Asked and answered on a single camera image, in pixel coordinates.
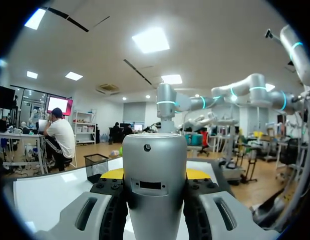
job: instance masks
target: yellow disc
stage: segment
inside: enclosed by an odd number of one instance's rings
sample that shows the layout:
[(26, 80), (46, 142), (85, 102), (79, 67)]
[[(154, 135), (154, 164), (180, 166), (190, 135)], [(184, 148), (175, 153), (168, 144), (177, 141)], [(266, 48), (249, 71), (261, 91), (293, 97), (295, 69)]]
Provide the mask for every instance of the yellow disc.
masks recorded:
[[(210, 176), (200, 170), (195, 170), (191, 168), (187, 168), (187, 177), (188, 179), (209, 179)], [(101, 178), (104, 179), (122, 179), (124, 175), (124, 169), (119, 168), (119, 169), (114, 169), (110, 170), (104, 174), (102, 174)]]
[(119, 168), (119, 169), (110, 170), (110, 171), (102, 174), (100, 178), (103, 178), (103, 179), (123, 179), (123, 175), (124, 175), (124, 169)]
[(188, 179), (209, 179), (210, 178), (210, 176), (207, 173), (200, 171), (200, 170), (187, 168), (186, 172), (187, 172)]

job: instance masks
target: gray plastic housing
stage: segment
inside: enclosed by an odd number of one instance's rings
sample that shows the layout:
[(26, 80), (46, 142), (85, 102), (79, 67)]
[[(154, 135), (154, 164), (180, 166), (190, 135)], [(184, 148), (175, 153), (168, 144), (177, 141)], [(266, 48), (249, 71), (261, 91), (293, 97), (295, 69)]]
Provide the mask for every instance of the gray plastic housing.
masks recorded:
[[(76, 222), (89, 200), (94, 206), (84, 230), (76, 227)], [(49, 231), (38, 231), (35, 236), (40, 240), (99, 240), (99, 232), (105, 209), (111, 195), (84, 192), (60, 212), (59, 222)]]
[[(213, 240), (274, 240), (279, 233), (274, 230), (264, 230), (253, 221), (251, 211), (226, 191), (199, 196), (206, 211)], [(226, 228), (222, 217), (220, 204), (233, 229)]]

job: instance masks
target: laptop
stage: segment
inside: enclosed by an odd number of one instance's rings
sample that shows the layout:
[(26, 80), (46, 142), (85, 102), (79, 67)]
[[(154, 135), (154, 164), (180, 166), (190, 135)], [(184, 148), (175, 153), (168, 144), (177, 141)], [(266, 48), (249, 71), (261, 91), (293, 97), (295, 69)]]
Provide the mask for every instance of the laptop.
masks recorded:
[(44, 134), (44, 130), (45, 130), (45, 127), (48, 123), (48, 120), (47, 119), (39, 119), (38, 120), (38, 133), (43, 135)]
[(0, 120), (0, 133), (5, 133), (7, 131), (7, 122), (5, 120)]

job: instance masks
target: white t-shirt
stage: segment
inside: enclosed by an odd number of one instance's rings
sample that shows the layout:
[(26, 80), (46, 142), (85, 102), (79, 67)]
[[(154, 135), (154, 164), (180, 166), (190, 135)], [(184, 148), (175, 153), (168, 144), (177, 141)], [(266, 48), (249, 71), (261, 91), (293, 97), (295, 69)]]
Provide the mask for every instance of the white t-shirt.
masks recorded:
[(51, 123), (47, 134), (56, 139), (65, 158), (72, 159), (75, 156), (74, 132), (67, 120), (58, 119)]

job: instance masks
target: white shelving unit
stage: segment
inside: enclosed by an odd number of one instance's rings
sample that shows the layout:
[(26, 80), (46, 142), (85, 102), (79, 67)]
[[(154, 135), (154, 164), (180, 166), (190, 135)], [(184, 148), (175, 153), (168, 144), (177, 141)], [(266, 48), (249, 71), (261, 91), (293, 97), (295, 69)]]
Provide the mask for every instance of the white shelving unit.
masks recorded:
[[(76, 144), (91, 144), (94, 143), (96, 144), (96, 123), (95, 121), (95, 113), (88, 113), (88, 112), (82, 112), (82, 111), (75, 111), (75, 117), (74, 119), (76, 120), (73, 122), (73, 128), (74, 128), (74, 133), (75, 133), (75, 140)], [(77, 131), (77, 127), (82, 127), (82, 126), (91, 126), (94, 127), (93, 132), (82, 132), (82, 131)], [(92, 136), (94, 140), (77, 140), (77, 135), (79, 136)]]

